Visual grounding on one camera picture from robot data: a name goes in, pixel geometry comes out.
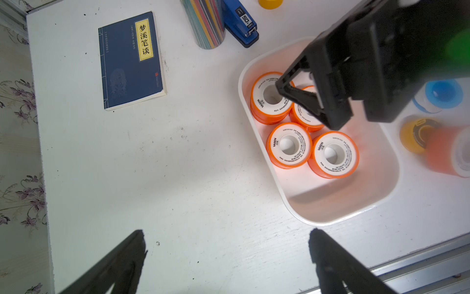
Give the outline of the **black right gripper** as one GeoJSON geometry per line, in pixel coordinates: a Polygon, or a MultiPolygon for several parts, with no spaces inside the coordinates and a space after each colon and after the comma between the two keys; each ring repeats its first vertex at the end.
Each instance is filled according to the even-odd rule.
{"type": "Polygon", "coordinates": [[[369,121],[389,123],[427,82],[470,75],[468,1],[362,1],[305,49],[275,82],[279,94],[338,130],[362,102],[369,121]],[[301,80],[311,93],[292,83],[301,80]]]}

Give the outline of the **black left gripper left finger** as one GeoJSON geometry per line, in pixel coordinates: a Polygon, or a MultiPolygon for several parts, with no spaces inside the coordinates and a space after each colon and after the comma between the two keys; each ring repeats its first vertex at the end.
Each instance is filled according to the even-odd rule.
{"type": "Polygon", "coordinates": [[[62,293],[135,294],[146,255],[144,233],[136,230],[62,293]]]}

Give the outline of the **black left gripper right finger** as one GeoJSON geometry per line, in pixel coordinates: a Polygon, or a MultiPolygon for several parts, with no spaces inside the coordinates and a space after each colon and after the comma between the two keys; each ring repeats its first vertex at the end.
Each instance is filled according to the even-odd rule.
{"type": "Polygon", "coordinates": [[[371,273],[325,231],[313,229],[308,247],[323,294],[393,294],[395,291],[371,273]]]}

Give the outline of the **orange sealing tape roll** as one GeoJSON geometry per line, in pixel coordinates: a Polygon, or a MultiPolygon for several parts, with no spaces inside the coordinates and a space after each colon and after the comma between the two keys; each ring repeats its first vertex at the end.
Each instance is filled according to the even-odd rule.
{"type": "Polygon", "coordinates": [[[275,83],[280,72],[268,72],[257,78],[252,86],[250,109],[261,123],[272,125],[284,120],[293,107],[293,102],[279,94],[275,83]]]}
{"type": "Polygon", "coordinates": [[[281,169],[294,169],[307,163],[312,155],[312,138],[299,124],[278,125],[266,140],[270,161],[281,169]]]}
{"type": "Polygon", "coordinates": [[[324,128],[324,124],[299,104],[293,104],[289,116],[291,122],[302,126],[307,132],[317,132],[324,128]]]}
{"type": "Polygon", "coordinates": [[[312,140],[310,169],[326,179],[351,176],[359,165],[360,155],[355,142],[346,134],[331,131],[312,140]]]}
{"type": "Polygon", "coordinates": [[[435,172],[470,177],[470,127],[442,127],[428,139],[425,161],[435,172]]]}

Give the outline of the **white plastic storage box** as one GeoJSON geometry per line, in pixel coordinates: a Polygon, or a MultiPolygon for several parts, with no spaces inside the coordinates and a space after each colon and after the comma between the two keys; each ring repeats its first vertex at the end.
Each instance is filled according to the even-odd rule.
{"type": "Polygon", "coordinates": [[[367,121],[359,101],[351,101],[354,115],[341,129],[359,148],[359,166],[351,176],[328,180],[316,175],[307,164],[287,170],[270,161],[265,144],[274,126],[262,124],[252,116],[252,86],[262,74],[284,73],[311,41],[312,37],[297,39],[249,62],[239,77],[238,92],[284,205],[303,223],[324,227],[391,199],[401,184],[403,164],[384,125],[367,121]]]}

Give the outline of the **yellow tape roll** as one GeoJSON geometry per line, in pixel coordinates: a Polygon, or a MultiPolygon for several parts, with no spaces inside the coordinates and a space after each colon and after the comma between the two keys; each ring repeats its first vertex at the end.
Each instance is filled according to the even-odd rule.
{"type": "Polygon", "coordinates": [[[263,9],[273,10],[279,8],[283,0],[258,0],[258,3],[263,9]]]}

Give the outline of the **small yellow-black tape roll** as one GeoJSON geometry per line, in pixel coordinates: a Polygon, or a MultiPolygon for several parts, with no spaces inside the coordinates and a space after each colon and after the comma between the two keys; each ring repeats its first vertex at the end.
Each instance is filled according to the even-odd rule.
{"type": "Polygon", "coordinates": [[[429,137],[440,127],[442,124],[431,118],[406,122],[400,129],[400,142],[409,152],[422,154],[426,151],[429,137]]]}

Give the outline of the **blue-centred orange tape roll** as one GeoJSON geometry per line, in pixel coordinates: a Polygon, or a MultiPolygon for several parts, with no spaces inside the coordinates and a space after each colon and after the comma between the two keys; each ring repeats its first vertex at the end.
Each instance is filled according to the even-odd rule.
{"type": "Polygon", "coordinates": [[[438,80],[426,83],[412,99],[424,113],[436,114],[461,104],[463,90],[456,80],[438,80]]]}

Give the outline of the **blue stapler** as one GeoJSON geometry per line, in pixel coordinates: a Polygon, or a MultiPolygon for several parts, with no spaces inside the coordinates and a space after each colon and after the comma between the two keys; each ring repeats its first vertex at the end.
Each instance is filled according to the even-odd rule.
{"type": "Polygon", "coordinates": [[[225,28],[245,48],[258,39],[257,23],[239,0],[223,0],[222,12],[225,28]]]}

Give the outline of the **blue-lidded pencil tube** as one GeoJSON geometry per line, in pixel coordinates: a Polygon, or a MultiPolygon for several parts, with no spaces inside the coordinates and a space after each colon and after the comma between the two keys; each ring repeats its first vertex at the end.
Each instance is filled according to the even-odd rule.
{"type": "Polygon", "coordinates": [[[222,1],[183,0],[181,4],[197,45],[205,50],[220,46],[225,39],[222,1]]]}

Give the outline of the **dark blue book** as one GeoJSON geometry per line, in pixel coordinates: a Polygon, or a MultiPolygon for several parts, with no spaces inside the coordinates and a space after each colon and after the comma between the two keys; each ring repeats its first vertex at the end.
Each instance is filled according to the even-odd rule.
{"type": "Polygon", "coordinates": [[[104,109],[166,96],[153,12],[98,29],[104,109]]]}

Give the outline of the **aluminium front rail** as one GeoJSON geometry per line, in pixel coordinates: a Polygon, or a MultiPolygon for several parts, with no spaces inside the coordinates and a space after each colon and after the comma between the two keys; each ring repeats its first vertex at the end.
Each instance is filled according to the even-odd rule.
{"type": "MultiPolygon", "coordinates": [[[[470,236],[464,234],[367,269],[394,294],[467,294],[470,236]]],[[[319,286],[307,293],[322,294],[319,286]]]]}

